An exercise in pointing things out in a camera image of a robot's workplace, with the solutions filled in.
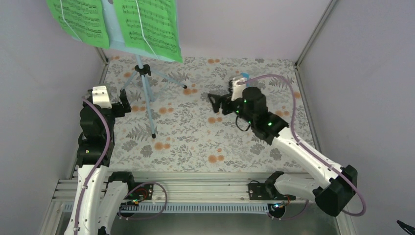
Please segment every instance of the green paper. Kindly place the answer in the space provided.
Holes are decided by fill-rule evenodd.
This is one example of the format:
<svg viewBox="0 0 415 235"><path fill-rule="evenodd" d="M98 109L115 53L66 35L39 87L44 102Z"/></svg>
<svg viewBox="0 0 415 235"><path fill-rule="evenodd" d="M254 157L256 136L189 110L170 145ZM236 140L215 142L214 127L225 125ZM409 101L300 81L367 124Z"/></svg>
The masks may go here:
<svg viewBox="0 0 415 235"><path fill-rule="evenodd" d="M182 62L177 30L176 0L114 0L114 8L125 45L153 54L142 36L137 2L144 37L155 54Z"/></svg>
<svg viewBox="0 0 415 235"><path fill-rule="evenodd" d="M46 1L52 16L67 34L95 47L110 46L101 0L62 0L63 17L60 0Z"/></svg>

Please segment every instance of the floral pattern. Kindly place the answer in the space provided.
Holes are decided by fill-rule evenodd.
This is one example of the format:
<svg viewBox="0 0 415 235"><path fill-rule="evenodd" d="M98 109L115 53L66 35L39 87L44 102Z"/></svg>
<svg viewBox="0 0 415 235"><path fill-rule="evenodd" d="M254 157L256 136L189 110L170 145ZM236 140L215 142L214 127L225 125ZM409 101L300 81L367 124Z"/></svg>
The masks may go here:
<svg viewBox="0 0 415 235"><path fill-rule="evenodd" d="M155 102L150 109L157 137L151 138L141 79L133 79L126 88L132 112L117 118L115 147L110 168L131 171L184 172L304 172L290 156L258 139L252 131L242 132L235 125L236 115L215 114L208 93L228 93L231 77L247 73L250 77L280 74L294 87L297 99L295 129L313 144L293 63L277 59L195 58L183 63L143 58L152 70L183 82L187 89L168 83L155 74L149 83ZM111 59L105 85L117 102L118 91L134 71L133 56ZM276 79L262 79L256 86L267 97L270 111L286 121L292 114L292 97L288 87ZM238 121L241 129L248 126Z"/></svg>

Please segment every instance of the white string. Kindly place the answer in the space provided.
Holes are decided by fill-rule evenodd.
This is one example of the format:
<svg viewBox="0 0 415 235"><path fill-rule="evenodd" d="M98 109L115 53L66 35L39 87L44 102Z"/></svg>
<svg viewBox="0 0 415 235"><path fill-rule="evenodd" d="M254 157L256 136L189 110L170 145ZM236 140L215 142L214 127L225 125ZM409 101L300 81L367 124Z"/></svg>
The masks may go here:
<svg viewBox="0 0 415 235"><path fill-rule="evenodd" d="M78 37L78 39L82 42L81 38L78 36L78 34L76 34L76 32L72 29L72 27L68 24L68 22L65 20L65 16L64 16L64 7L62 6L62 0L60 0L61 2L61 11L62 11L62 19L64 20L64 22L66 23L66 25L72 30L72 32Z"/></svg>
<svg viewBox="0 0 415 235"><path fill-rule="evenodd" d="M153 54L156 56L156 58L158 59L158 60L160 60L159 59L159 57L156 55L156 53L154 52L154 50L153 50L153 48L150 46L150 44L148 43L148 41L147 41L147 39L145 38L145 36L144 36L144 30L143 30L143 28L142 28L142 23L141 23L141 15L140 15L140 8L139 8L139 6L138 6L138 1L136 0L136 4L137 4L137 11L138 11L138 18L140 19L140 27L141 27L141 33L142 33L142 36L143 36L143 39L144 39L144 41L147 43L147 45L150 47L150 49L151 49L151 51L153 52Z"/></svg>

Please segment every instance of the black cable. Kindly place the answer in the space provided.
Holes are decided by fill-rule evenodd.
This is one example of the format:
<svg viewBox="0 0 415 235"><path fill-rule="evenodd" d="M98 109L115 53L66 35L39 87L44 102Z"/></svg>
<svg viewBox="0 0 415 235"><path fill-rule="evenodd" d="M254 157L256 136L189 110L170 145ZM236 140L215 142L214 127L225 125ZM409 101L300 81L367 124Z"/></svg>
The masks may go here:
<svg viewBox="0 0 415 235"><path fill-rule="evenodd" d="M398 223L398 225L405 231L405 232L407 232L408 234L410 234L410 235L415 235L415 228L414 227L412 227L412 226L410 226L410 225L407 225L407 224L405 224L404 222L402 222L402 221L400 221L400 220L397 220L396 221L397 223Z"/></svg>
<svg viewBox="0 0 415 235"><path fill-rule="evenodd" d="M236 116L236 120L235 120L236 127L237 127L239 130L241 130L241 131L248 131L248 130L249 130L249 128L251 127L251 125L249 124L249 126L248 126L248 128L247 128L246 130L242 130L242 129L238 126L238 118L239 118L239 116Z"/></svg>

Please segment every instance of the white wall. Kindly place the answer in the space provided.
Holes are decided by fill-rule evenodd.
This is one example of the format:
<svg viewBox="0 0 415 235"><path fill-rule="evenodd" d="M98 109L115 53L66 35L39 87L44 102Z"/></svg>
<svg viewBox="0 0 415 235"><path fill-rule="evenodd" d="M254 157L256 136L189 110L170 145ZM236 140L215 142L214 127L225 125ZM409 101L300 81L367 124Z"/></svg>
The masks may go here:
<svg viewBox="0 0 415 235"><path fill-rule="evenodd" d="M3 1L0 32L0 230L34 235L73 164L80 96L103 67L44 0Z"/></svg>
<svg viewBox="0 0 415 235"><path fill-rule="evenodd" d="M329 2L177 0L182 55L296 61Z"/></svg>
<svg viewBox="0 0 415 235"><path fill-rule="evenodd" d="M348 0L300 65L323 153L359 172L361 235L406 234L397 219L415 226L414 61L414 1Z"/></svg>

